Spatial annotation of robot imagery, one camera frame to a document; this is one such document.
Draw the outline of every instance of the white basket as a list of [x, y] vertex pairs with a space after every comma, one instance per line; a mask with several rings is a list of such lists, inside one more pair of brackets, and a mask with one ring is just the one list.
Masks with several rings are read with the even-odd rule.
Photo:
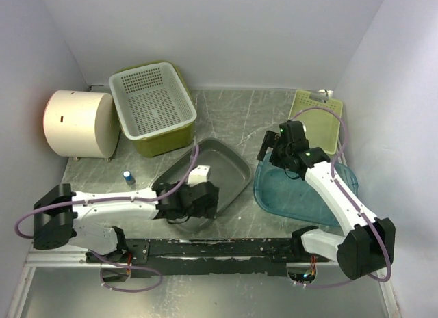
[[125, 70], [109, 78], [123, 133], [144, 140], [184, 127], [196, 110], [172, 64], [162, 62]]

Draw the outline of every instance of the blue bottle cap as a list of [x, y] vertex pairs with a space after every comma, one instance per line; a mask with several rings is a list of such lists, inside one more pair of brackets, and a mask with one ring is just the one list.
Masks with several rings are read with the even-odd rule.
[[130, 171], [124, 171], [123, 178], [125, 178], [126, 181], [132, 180], [132, 174], [130, 173]]

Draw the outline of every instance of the cable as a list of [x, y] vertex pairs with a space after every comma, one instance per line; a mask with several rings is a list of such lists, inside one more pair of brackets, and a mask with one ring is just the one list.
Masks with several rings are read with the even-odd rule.
[[[341, 156], [342, 153], [345, 151], [345, 147], [346, 147], [346, 145], [348, 143], [348, 130], [347, 130], [347, 126], [346, 126], [345, 122], [341, 119], [341, 117], [339, 115], [337, 115], [331, 109], [328, 109], [328, 108], [325, 108], [325, 107], [310, 107], [310, 108], [303, 109], [303, 110], [299, 111], [297, 114], [295, 114], [292, 118], [290, 118], [290, 120], [294, 120], [297, 116], [301, 115], [305, 111], [310, 111], [312, 109], [321, 109], [323, 111], [329, 112], [330, 114], [335, 116], [339, 120], [339, 123], [342, 125], [342, 129], [344, 130], [344, 142], [343, 142], [339, 152], [332, 159], [332, 162], [331, 162], [331, 165], [330, 165], [331, 177], [334, 180], [336, 186], [339, 188], [339, 190], [343, 193], [343, 195], [345, 195], [345, 197], [348, 199], [348, 201], [356, 209], [357, 213], [360, 214], [361, 217], [365, 220], [367, 225], [370, 227], [373, 235], [376, 237], [376, 240], [377, 240], [379, 246], [381, 247], [381, 250], [382, 250], [382, 253], [383, 253], [383, 257], [385, 258], [385, 264], [386, 264], [386, 269], [387, 269], [386, 276], [384, 278], [379, 278], [379, 277], [376, 277], [376, 276], [374, 276], [372, 274], [368, 274], [368, 276], [371, 277], [374, 280], [377, 280], [378, 282], [387, 282], [391, 278], [391, 261], [389, 259], [389, 254], [388, 254], [388, 251], [387, 251], [387, 249], [385, 247], [385, 244], [383, 243], [382, 237], [378, 234], [378, 232], [376, 230], [376, 227], [374, 227], [374, 225], [372, 224], [372, 222], [370, 221], [368, 216], [365, 213], [361, 213], [361, 208], [351, 198], [351, 196], [348, 195], [347, 191], [342, 187], [342, 185], [339, 183], [339, 181], [335, 179], [335, 163], [339, 159], [339, 156]], [[352, 280], [347, 280], [345, 282], [339, 282], [337, 284], [330, 284], [330, 285], [307, 285], [307, 287], [312, 287], [312, 288], [316, 288], [316, 289], [324, 289], [324, 288], [331, 288], [331, 287], [342, 286], [342, 285], [348, 284], [349, 282], [352, 282]]]
[[106, 289], [109, 289], [110, 291], [117, 291], [117, 292], [123, 292], [123, 293], [141, 293], [141, 292], [145, 292], [145, 291], [150, 291], [151, 289], [154, 289], [155, 287], [158, 287], [162, 282], [163, 282], [163, 275], [161, 272], [159, 272], [156, 269], [153, 268], [148, 268], [148, 267], [140, 267], [140, 266], [135, 266], [135, 265], [121, 265], [120, 263], [115, 263], [115, 262], [111, 262], [108, 261], [105, 257], [101, 256], [100, 254], [97, 254], [95, 251], [90, 250], [90, 252], [97, 257], [100, 261], [102, 261], [103, 263], [107, 263], [108, 265], [113, 265], [114, 267], [119, 267], [119, 268], [123, 268], [123, 269], [129, 269], [129, 270], [143, 270], [143, 271], [149, 271], [149, 272], [153, 272], [154, 274], [156, 274], [159, 277], [158, 282], [156, 282], [154, 285], [149, 286], [149, 287], [145, 287], [143, 289], [120, 289], [118, 287], [111, 287], [109, 286], [104, 280], [103, 280], [103, 274], [102, 274], [102, 270], [100, 273], [100, 277], [101, 277], [101, 285], [103, 287], [105, 287]]
[[[182, 184], [185, 183], [185, 181], [189, 177], [190, 172], [193, 170], [194, 165], [196, 164], [196, 161], [197, 161], [198, 156], [199, 156], [199, 145], [195, 144], [193, 149], [194, 149], [194, 153], [192, 153], [192, 155], [191, 155], [191, 162], [190, 162], [190, 166], [189, 166], [187, 172], [184, 174], [184, 176], [181, 178], [181, 180], [175, 185], [175, 187], [173, 187], [171, 190], [169, 190], [165, 194], [160, 195], [160, 196], [155, 197], [155, 198], [135, 197], [133, 199], [131, 197], [129, 197], [129, 196], [116, 196], [116, 197], [108, 197], [108, 198], [97, 198], [97, 199], [94, 199], [94, 200], [89, 200], [88, 202], [90, 204], [100, 203], [100, 202], [112, 202], [112, 201], [115, 201], [115, 200], [129, 200], [129, 201], [138, 200], [140, 202], [155, 202], [156, 200], [162, 200], [163, 198], [166, 198], [169, 195], [172, 195], [173, 193], [175, 193], [180, 188], [180, 186], [182, 186]], [[62, 203], [56, 203], [56, 204], [47, 205], [45, 207], [40, 207], [38, 209], [30, 211], [29, 213], [24, 214], [23, 217], [21, 217], [20, 219], [18, 219], [16, 221], [16, 223], [14, 225], [15, 233], [19, 237], [21, 237], [21, 238], [33, 239], [34, 238], [33, 235], [26, 235], [26, 234], [23, 234], [21, 232], [19, 227], [20, 227], [20, 223], [23, 220], [25, 220], [28, 217], [31, 217], [31, 216], [33, 216], [35, 214], [39, 214], [39, 213], [42, 213], [42, 212], [45, 212], [45, 211], [49, 211], [49, 210], [53, 210], [53, 209], [58, 209], [60, 207], [67, 207], [67, 206], [70, 206], [70, 205], [79, 205], [79, 204], [86, 204], [86, 201], [85, 200], [72, 200], [70, 202], [62, 202]]]

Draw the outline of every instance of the white wall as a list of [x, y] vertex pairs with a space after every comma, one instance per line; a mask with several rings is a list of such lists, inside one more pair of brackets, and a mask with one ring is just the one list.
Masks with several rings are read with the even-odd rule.
[[44, 0], [89, 84], [156, 59], [190, 86], [333, 89], [383, 0]]
[[[8, 311], [30, 241], [14, 222], [61, 181], [66, 160], [48, 147], [42, 114], [58, 89], [86, 87], [42, 0], [0, 3], [0, 317]], [[31, 221], [24, 224], [31, 233]]]
[[346, 104], [360, 196], [397, 228], [404, 317], [436, 317], [438, 0], [385, 0], [335, 96]]

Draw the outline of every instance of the gray tray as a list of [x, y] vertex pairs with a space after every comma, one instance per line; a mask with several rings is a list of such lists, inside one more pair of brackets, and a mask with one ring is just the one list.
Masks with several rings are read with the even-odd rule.
[[[253, 178], [253, 171], [248, 162], [230, 146], [215, 138], [207, 138], [199, 142], [199, 157], [196, 164], [209, 165], [210, 181], [219, 187], [218, 212], [221, 214], [230, 203], [245, 189]], [[158, 183], [176, 183], [189, 168], [191, 150], [181, 156], [175, 164], [159, 176], [153, 185]], [[189, 233], [195, 233], [208, 226], [212, 220], [191, 217], [188, 221], [175, 224]]]

